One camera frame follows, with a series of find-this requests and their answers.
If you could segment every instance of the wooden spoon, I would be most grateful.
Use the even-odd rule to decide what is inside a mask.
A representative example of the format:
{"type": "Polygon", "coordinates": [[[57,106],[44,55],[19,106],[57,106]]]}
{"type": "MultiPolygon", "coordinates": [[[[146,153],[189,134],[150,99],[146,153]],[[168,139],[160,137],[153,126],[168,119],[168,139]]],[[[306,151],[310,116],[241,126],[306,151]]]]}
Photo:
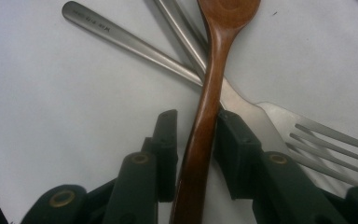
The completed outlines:
{"type": "Polygon", "coordinates": [[[259,4],[260,0],[199,0],[210,53],[197,116],[187,142],[172,203],[172,224],[202,222],[214,126],[228,52],[235,36],[253,18],[259,4]]]}

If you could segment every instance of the metal fork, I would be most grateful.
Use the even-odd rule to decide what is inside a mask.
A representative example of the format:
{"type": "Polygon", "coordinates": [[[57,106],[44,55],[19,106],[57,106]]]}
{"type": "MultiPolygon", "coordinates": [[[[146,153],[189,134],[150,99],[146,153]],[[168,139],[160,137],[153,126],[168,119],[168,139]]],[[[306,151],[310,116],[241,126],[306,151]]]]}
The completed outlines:
{"type": "MultiPolygon", "coordinates": [[[[63,7],[62,14],[67,20],[74,22],[95,35],[98,35],[109,42],[115,43],[124,49],[132,51],[151,62],[161,65],[170,71],[173,71],[175,74],[196,83],[197,85],[201,85],[198,76],[190,69],[182,66],[174,59],[146,44],[138,37],[130,34],[88,8],[83,7],[78,3],[70,2],[65,4],[63,7]],[[103,23],[105,26],[109,27],[109,32],[102,30],[101,27],[98,26],[99,23],[103,23]]],[[[245,120],[245,122],[256,134],[257,138],[259,138],[262,143],[263,150],[274,150],[289,154],[298,163],[307,166],[310,169],[325,175],[330,175],[351,185],[358,186],[358,182],[353,180],[351,177],[321,165],[320,163],[307,158],[298,152],[289,150],[266,112],[261,107],[253,105],[242,99],[226,80],[224,80],[223,83],[221,104],[225,109],[239,114],[245,120]]]]}
{"type": "MultiPolygon", "coordinates": [[[[181,11],[181,8],[178,6],[176,1],[155,0],[155,3],[184,46],[190,61],[195,67],[195,70],[198,71],[199,76],[202,77],[207,63],[205,53],[206,40],[202,39],[202,36],[199,35],[200,32],[193,30],[193,27],[190,22],[186,20],[184,13],[181,11]]],[[[323,151],[321,148],[328,148],[357,160],[358,154],[343,147],[334,145],[326,141],[326,139],[322,139],[313,133],[318,133],[329,138],[336,139],[354,147],[358,147],[357,139],[328,128],[318,122],[299,116],[298,114],[272,103],[263,102],[256,105],[260,106],[265,112],[267,112],[269,119],[278,130],[285,144],[292,149],[290,150],[291,155],[294,155],[294,151],[305,151],[316,156],[317,158],[323,158],[358,172],[358,167],[332,156],[329,151],[323,151]]]]}

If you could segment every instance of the metal utensil handle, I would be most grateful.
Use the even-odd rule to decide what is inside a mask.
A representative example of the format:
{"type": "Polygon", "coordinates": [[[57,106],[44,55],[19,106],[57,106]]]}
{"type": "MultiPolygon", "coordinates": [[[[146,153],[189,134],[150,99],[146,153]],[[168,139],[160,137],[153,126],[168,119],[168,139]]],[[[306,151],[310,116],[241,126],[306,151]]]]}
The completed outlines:
{"type": "Polygon", "coordinates": [[[62,7],[62,15],[93,34],[159,64],[199,86],[202,85],[194,72],[89,8],[76,2],[67,2],[62,7]]]}

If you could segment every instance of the white tabletop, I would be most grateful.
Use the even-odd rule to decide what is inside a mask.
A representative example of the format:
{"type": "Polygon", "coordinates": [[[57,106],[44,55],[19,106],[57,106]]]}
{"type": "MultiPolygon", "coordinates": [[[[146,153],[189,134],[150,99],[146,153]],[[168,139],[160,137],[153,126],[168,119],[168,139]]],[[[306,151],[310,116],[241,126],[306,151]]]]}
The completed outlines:
{"type": "MultiPolygon", "coordinates": [[[[200,95],[150,62],[67,21],[65,1],[0,1],[0,206],[20,223],[48,189],[93,190],[177,109],[182,157],[200,95]]],[[[79,1],[189,65],[153,1],[79,1]]],[[[196,1],[180,1],[202,28],[196,1]]],[[[262,1],[236,39],[226,75],[268,101],[358,138],[358,1],[262,1]]],[[[170,204],[161,204],[168,223],[170,204]]],[[[212,162],[204,223],[255,223],[212,162]]]]}

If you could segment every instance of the white table surface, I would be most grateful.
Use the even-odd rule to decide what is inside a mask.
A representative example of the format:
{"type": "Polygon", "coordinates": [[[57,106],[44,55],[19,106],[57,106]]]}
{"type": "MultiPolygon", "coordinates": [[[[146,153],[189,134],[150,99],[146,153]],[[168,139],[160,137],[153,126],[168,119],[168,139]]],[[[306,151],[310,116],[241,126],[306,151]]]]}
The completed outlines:
{"type": "MultiPolygon", "coordinates": [[[[78,1],[189,64],[153,1],[78,1]]],[[[182,157],[200,89],[66,21],[65,1],[0,0],[0,206],[20,223],[62,184],[93,190],[140,150],[159,113],[177,109],[182,157]]],[[[180,1],[199,28],[196,1],[180,1]]],[[[358,1],[262,1],[226,75],[269,101],[358,138],[358,1]]],[[[159,223],[168,223],[169,203],[159,223]]],[[[204,223],[255,223],[212,162],[204,223]]]]}

